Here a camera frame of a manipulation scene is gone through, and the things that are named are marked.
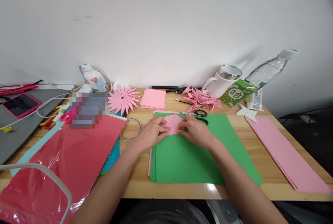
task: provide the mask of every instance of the green juice box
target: green juice box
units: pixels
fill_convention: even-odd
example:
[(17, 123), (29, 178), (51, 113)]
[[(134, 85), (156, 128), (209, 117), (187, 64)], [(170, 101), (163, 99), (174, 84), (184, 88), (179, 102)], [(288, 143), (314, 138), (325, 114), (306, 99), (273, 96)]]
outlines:
[(220, 98), (222, 102), (225, 102), (230, 107), (233, 107), (254, 93), (258, 89), (257, 86), (246, 82), (242, 79), (238, 79)]

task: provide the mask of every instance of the plastic water bottle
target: plastic water bottle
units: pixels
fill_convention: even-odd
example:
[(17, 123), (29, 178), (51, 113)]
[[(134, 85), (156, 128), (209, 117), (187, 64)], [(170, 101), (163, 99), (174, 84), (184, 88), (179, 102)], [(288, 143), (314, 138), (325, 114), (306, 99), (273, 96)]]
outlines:
[(245, 78), (245, 81), (257, 86), (258, 89), (263, 87), (277, 77), (283, 71), (288, 60), (298, 53), (299, 51), (293, 49), (282, 50), (277, 57), (259, 65)]

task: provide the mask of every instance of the light blue paper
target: light blue paper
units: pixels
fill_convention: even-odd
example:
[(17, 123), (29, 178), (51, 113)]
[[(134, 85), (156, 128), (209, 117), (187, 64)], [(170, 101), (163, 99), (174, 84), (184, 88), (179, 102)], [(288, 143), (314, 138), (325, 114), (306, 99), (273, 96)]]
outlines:
[[(63, 123), (58, 122), (53, 128), (50, 129), (35, 145), (33, 145), (19, 160), (18, 163), (27, 163), (31, 157), (63, 126)], [(16, 173), (20, 170), (20, 168), (11, 169), (10, 173), (12, 176), (16, 175)]]
[(120, 143), (119, 143), (119, 138), (116, 141), (116, 143), (114, 144), (114, 147), (106, 161), (106, 163), (103, 166), (101, 175), (105, 175), (107, 173), (107, 171), (110, 170), (110, 168), (114, 165), (114, 163), (118, 160), (120, 156)]

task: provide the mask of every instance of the pink origami flower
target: pink origami flower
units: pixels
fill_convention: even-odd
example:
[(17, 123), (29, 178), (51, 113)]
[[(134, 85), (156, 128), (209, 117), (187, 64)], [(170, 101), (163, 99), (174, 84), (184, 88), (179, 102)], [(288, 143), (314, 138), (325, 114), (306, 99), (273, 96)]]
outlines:
[(121, 110), (121, 114), (123, 115), (125, 110), (128, 114), (129, 108), (133, 111), (133, 105), (138, 107), (135, 102), (140, 102), (136, 99), (140, 96), (137, 95), (139, 92), (133, 92), (134, 90), (135, 89), (131, 89), (131, 87), (125, 88), (125, 86), (121, 89), (119, 86), (117, 90), (113, 90), (114, 94), (109, 92), (109, 111), (116, 110), (116, 114)]
[(193, 104), (193, 106), (187, 111), (188, 113), (199, 108), (201, 105), (209, 109), (210, 113), (213, 112), (215, 106), (222, 108), (221, 101), (208, 93), (203, 93), (196, 88), (190, 89), (190, 86), (188, 86), (182, 94), (186, 92), (187, 96), (184, 97), (184, 99)]

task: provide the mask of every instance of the black scissors handle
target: black scissors handle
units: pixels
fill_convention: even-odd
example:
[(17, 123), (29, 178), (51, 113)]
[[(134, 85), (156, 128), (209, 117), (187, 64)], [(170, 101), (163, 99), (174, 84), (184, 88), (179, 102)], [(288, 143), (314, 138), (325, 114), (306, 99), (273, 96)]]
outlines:
[(204, 124), (208, 125), (208, 121), (204, 118), (201, 118), (201, 117), (195, 117), (197, 120), (200, 120), (202, 122), (204, 122)]
[(207, 112), (204, 111), (204, 110), (202, 110), (202, 109), (197, 109), (196, 111), (194, 111), (194, 114), (195, 114), (195, 115), (198, 115), (198, 116), (202, 116), (202, 117), (205, 117), (205, 116), (208, 115)]
[[(194, 114), (198, 115), (198, 116), (202, 116), (202, 117), (205, 117), (205, 116), (208, 115), (207, 112), (202, 110), (202, 109), (198, 109), (198, 110), (194, 111)], [(208, 121), (206, 119), (201, 118), (201, 117), (195, 117), (195, 118), (197, 120), (200, 120), (200, 121), (204, 122), (204, 124), (208, 125)]]

